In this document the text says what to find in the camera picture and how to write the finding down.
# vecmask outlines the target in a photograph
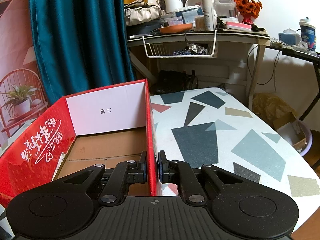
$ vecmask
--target chair illustration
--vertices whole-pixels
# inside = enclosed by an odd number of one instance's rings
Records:
[[[37,88],[30,100],[30,110],[24,114],[16,113],[15,107],[9,107],[6,103],[9,101],[7,93],[14,90],[14,86],[24,85]],[[8,73],[0,81],[0,115],[3,124],[1,132],[6,132],[10,137],[10,130],[16,126],[23,125],[26,121],[39,117],[42,111],[48,108],[47,99],[44,93],[42,83],[38,75],[32,70],[21,68]]]

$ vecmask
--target light blue shape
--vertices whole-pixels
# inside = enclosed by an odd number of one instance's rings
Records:
[[[216,130],[216,123],[214,122],[212,125],[210,125],[206,131],[215,131]]]
[[[236,130],[236,128],[226,124],[225,122],[219,119],[215,123],[216,123],[216,131]]]
[[[222,95],[222,96],[228,95],[228,93],[225,93],[225,92],[216,92],[216,93],[219,94],[219,95]]]
[[[251,130],[231,152],[281,181],[285,160],[254,130]]]
[[[274,141],[275,143],[278,143],[281,136],[277,133],[266,133],[262,132],[263,135],[267,136],[270,140]]]

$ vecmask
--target potted plant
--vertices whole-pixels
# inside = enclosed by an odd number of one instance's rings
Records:
[[[31,96],[35,94],[38,88],[29,85],[22,85],[20,87],[12,84],[13,91],[9,91],[5,94],[8,101],[3,105],[5,109],[9,108],[8,111],[14,107],[14,115],[23,115],[31,110]]]
[[[262,9],[260,0],[234,0],[240,14],[243,16],[242,23],[253,24],[251,18],[257,19]]]

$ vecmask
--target cardboard box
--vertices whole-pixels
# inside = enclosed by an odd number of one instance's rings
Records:
[[[97,163],[113,168],[147,151],[148,184],[133,195],[157,195],[154,126],[147,80],[59,99],[0,157],[0,204],[19,193]]]
[[[307,138],[292,112],[273,122],[276,132],[297,151],[306,146]]]

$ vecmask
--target silver bolt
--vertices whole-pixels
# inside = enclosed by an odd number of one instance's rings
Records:
[[[189,200],[194,203],[201,203],[204,201],[204,197],[201,195],[192,195],[189,197]]]
[[[116,196],[113,196],[113,195],[104,195],[101,197],[101,201],[105,203],[112,203],[116,200],[117,200]]]

